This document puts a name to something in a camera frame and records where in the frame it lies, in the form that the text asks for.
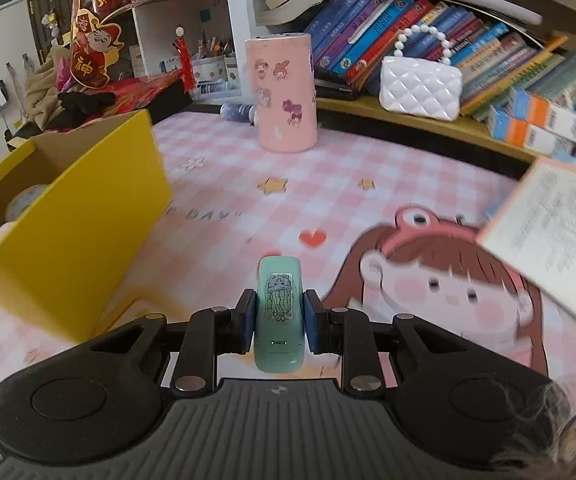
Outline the mint green stapler case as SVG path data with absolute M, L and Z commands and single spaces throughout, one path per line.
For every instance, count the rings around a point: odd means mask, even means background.
M 254 326 L 254 362 L 268 374 L 300 370 L 304 358 L 303 287 L 298 258 L 260 260 L 258 312 Z

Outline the yellow tape roll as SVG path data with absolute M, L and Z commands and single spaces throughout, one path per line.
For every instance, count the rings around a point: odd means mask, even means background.
M 6 207 L 5 220 L 16 221 L 46 190 L 47 185 L 36 184 L 20 192 Z

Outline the pink cartoon table mat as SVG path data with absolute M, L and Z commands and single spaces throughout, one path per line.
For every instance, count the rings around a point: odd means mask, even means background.
M 88 339 L 146 314 L 181 322 L 231 307 L 258 289 L 262 258 L 287 256 L 326 308 L 383 323 L 414 314 L 576 379 L 576 320 L 476 241 L 513 180 L 334 130 L 291 154 L 218 115 L 184 112 L 151 131 L 172 200 Z M 76 344 L 0 306 L 0 382 Z

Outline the yellow cardboard box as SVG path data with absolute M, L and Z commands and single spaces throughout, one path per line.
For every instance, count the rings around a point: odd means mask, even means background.
M 0 226 L 36 184 L 47 190 L 0 243 L 0 306 L 81 342 L 172 200 L 148 112 L 21 144 L 0 162 Z

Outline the open text book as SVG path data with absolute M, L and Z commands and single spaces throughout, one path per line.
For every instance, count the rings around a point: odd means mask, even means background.
M 477 243 L 576 319 L 576 164 L 535 159 Z

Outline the white quilted pearl handbag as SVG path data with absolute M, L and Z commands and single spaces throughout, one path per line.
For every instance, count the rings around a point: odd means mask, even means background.
M 407 58 L 404 48 L 414 34 L 440 42 L 439 61 Z M 392 55 L 381 61 L 378 99 L 387 112 L 454 122 L 459 115 L 463 74 L 452 65 L 451 43 L 436 26 L 412 25 L 395 41 Z

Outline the orange blue medicine box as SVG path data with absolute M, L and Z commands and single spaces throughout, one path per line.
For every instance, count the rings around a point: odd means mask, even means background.
M 486 125 L 493 139 L 516 146 L 516 148 L 526 148 L 550 157 L 570 155 L 573 151 L 571 141 L 531 125 L 530 122 L 512 117 L 498 106 L 489 107 Z
M 510 90 L 510 114 L 513 118 L 542 128 L 576 144 L 576 112 L 523 89 Z

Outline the pink sticker cylinder holder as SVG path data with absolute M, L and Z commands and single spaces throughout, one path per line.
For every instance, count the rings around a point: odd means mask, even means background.
M 317 144 L 311 36 L 303 32 L 245 42 L 261 145 L 300 153 Z

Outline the beige cloth pile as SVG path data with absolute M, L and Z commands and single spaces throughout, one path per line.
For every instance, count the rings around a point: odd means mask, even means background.
M 44 131 L 63 110 L 59 95 L 76 85 L 71 73 L 69 48 L 53 46 L 46 61 L 26 77 L 26 111 L 29 119 Z

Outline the white desk shelf unit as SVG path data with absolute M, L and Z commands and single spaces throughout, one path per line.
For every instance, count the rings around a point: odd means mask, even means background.
M 140 55 L 148 76 L 161 73 L 160 64 L 177 58 L 173 47 L 177 27 L 183 27 L 188 50 L 195 53 L 199 41 L 230 40 L 234 46 L 239 88 L 223 100 L 251 103 L 245 42 L 263 36 L 268 29 L 256 20 L 257 3 L 264 0 L 142 0 L 132 7 L 132 17 Z

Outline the fortune god decoration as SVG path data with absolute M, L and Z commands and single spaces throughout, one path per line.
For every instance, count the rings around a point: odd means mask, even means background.
M 119 61 L 122 28 L 109 21 L 128 0 L 72 0 L 71 76 L 89 89 L 105 87 L 109 67 Z

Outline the wooden bookshelf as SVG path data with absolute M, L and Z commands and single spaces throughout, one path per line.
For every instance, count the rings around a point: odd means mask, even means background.
M 251 0 L 312 38 L 317 108 L 531 160 L 576 155 L 576 0 Z

